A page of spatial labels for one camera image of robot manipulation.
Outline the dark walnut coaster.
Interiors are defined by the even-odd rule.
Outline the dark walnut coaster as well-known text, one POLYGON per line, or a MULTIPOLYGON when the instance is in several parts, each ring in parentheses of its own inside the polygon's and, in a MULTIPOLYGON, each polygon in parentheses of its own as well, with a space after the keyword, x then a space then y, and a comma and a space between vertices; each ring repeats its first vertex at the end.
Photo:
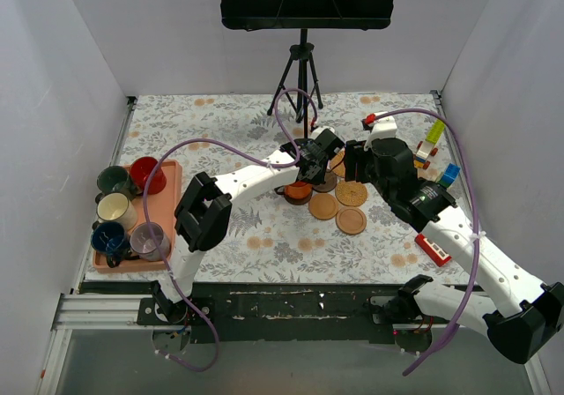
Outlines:
POLYGON ((313 186, 313 190, 319 193, 328 193, 335 189, 338 184, 338 177, 332 171, 327 171, 324 182, 313 186))
POLYGON ((305 205, 309 202, 309 200, 312 198, 312 194, 309 193, 306 197, 303 198, 294 198, 294 197, 289 197, 287 195, 284 195, 284 199, 286 202, 288 202, 291 205, 305 205))

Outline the orange cup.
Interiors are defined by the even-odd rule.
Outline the orange cup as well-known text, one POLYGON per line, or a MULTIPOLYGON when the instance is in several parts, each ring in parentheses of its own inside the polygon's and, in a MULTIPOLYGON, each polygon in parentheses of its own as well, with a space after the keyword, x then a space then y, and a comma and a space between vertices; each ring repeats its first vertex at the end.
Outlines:
POLYGON ((304 198, 313 190, 311 183, 298 181, 289 185, 280 186, 275 189, 278 195, 287 195, 292 198, 304 198))

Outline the light wooden coaster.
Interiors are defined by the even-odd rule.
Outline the light wooden coaster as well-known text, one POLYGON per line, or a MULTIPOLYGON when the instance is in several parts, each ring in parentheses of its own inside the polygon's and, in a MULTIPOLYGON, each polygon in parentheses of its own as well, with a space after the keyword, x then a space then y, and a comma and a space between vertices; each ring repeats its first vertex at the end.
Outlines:
POLYGON ((357 207, 344 207, 336 216, 337 227, 347 235, 358 235, 367 225, 365 213, 357 207))
POLYGON ((331 194, 318 193, 309 200, 308 210, 316 219, 329 220, 337 215, 339 204, 331 194))

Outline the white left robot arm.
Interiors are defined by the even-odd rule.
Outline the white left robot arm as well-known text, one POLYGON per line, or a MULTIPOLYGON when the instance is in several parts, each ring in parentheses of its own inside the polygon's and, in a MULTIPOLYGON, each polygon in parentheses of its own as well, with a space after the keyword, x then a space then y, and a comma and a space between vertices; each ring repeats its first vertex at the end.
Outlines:
POLYGON ((322 127, 311 138, 292 140, 245 168, 194 175, 174 210, 174 229, 184 247, 173 250, 167 276, 159 279, 159 316, 168 324, 179 324, 187 316, 183 298, 191 295, 204 253, 226 237, 233 209, 296 182, 322 183, 329 161, 344 147, 331 127, 322 127))

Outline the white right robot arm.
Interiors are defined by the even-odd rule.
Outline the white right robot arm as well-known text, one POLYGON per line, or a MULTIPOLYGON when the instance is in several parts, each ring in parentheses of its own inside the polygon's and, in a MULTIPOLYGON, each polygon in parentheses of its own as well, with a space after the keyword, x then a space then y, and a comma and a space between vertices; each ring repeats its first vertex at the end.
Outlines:
POLYGON ((470 275, 456 290, 418 275, 380 308, 389 320, 449 320, 485 335, 508 360, 525 364, 563 326, 563 286, 526 272, 479 230, 439 183, 420 178, 412 152, 398 138, 351 140, 345 178, 371 183, 390 210, 438 245, 470 275))

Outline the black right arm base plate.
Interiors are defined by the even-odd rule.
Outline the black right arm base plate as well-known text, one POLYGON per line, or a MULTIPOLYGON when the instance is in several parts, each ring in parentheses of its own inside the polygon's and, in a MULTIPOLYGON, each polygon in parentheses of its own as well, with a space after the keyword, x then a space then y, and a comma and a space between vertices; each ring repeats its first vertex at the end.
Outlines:
POLYGON ((372 296, 369 312, 375 324, 428 324, 430 316, 423 316, 415 301, 395 296, 372 296))

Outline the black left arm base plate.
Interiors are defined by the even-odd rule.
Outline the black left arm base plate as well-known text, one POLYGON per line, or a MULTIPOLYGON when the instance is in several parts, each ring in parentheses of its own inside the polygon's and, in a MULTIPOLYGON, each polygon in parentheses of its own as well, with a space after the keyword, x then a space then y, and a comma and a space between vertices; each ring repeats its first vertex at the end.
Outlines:
POLYGON ((139 303, 136 324, 204 325, 205 321, 184 301, 171 304, 165 300, 165 308, 162 308, 154 297, 146 297, 139 303))

